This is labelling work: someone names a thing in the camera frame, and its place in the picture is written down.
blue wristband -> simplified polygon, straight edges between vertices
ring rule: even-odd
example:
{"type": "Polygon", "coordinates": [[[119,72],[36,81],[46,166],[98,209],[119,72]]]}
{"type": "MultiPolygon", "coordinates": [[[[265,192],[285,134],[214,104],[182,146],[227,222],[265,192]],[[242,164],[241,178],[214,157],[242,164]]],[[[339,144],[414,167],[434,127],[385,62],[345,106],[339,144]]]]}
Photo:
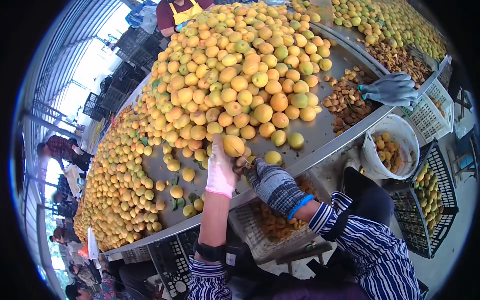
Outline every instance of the blue wristband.
{"type": "Polygon", "coordinates": [[[291,220],[293,218],[293,215],[297,212],[297,210],[300,209],[300,207],[304,206],[305,204],[308,203],[308,201],[313,199],[313,195],[306,195],[305,198],[302,199],[288,214],[287,218],[288,220],[291,220]]]}

crate of apricots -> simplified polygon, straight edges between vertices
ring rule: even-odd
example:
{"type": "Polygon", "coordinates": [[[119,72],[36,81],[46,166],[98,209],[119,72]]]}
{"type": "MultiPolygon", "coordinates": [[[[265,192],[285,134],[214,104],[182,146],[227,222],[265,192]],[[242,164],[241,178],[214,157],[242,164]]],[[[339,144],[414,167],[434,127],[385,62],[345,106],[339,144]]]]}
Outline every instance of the crate of apricots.
{"type": "MultiPolygon", "coordinates": [[[[309,170],[295,178],[300,190],[316,201],[330,203],[327,191],[309,170]]],[[[260,199],[239,207],[228,216],[234,231],[246,242],[257,264],[264,264],[312,241],[315,234],[308,224],[272,210],[260,199]]]]}

green leaf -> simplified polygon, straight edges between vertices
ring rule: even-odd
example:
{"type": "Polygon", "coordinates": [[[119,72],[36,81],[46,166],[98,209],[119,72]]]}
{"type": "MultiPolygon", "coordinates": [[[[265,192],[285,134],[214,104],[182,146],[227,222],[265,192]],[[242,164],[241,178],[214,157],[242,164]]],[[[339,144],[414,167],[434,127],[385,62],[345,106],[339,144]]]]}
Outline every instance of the green leaf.
{"type": "Polygon", "coordinates": [[[177,210],[177,208],[178,208],[177,201],[178,200],[176,198],[172,198],[172,211],[177,210]]]}
{"type": "Polygon", "coordinates": [[[160,79],[157,79],[157,80],[153,81],[153,82],[152,82],[152,90],[153,90],[154,88],[156,88],[159,84],[160,84],[160,79]]]}
{"type": "Polygon", "coordinates": [[[177,199],[177,205],[178,205],[178,207],[184,207],[185,206],[185,199],[183,197],[177,199]]]}
{"type": "Polygon", "coordinates": [[[190,200],[190,202],[194,202],[195,200],[197,200],[199,197],[197,196],[197,194],[195,193],[190,193],[190,195],[188,195],[188,200],[190,200]]]}
{"type": "Polygon", "coordinates": [[[142,144],[144,144],[144,146],[147,146],[147,145],[148,145],[148,138],[147,138],[146,136],[144,136],[143,138],[141,138],[140,141],[142,142],[142,144]]]}
{"type": "Polygon", "coordinates": [[[172,186],[177,185],[179,183],[179,177],[176,176],[174,179],[172,179],[171,183],[172,183],[172,186]]]}

blue and white striped shirt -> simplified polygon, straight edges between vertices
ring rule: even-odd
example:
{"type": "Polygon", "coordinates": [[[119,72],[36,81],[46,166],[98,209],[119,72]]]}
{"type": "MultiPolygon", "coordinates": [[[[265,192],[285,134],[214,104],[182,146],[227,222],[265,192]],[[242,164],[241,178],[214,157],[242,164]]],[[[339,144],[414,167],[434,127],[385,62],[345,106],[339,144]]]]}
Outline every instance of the blue and white striped shirt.
{"type": "MultiPolygon", "coordinates": [[[[322,203],[308,226],[320,235],[329,232],[351,202],[343,193],[334,192],[332,205],[322,203]]],[[[359,273],[357,282],[370,299],[421,299],[407,245],[390,228],[349,216],[345,230],[335,241],[341,251],[353,257],[359,273]]],[[[231,299],[225,282],[227,272],[221,263],[203,263],[191,257],[190,272],[188,299],[231,299]]]]}

white plastic bucket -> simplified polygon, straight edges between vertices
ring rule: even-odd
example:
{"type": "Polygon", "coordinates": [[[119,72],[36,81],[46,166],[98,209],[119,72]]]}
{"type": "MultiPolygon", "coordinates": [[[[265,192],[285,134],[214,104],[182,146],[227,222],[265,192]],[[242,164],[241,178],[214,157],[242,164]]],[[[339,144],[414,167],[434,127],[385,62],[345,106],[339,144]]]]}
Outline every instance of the white plastic bucket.
{"type": "Polygon", "coordinates": [[[420,147],[417,135],[410,125],[398,115],[387,115],[365,133],[360,160],[368,176],[373,179],[406,179],[415,172],[419,163],[419,157],[420,147]],[[399,144],[400,158],[403,163],[398,167],[396,174],[387,170],[380,161],[372,139],[372,135],[378,136],[383,132],[388,132],[390,140],[399,144]]]}

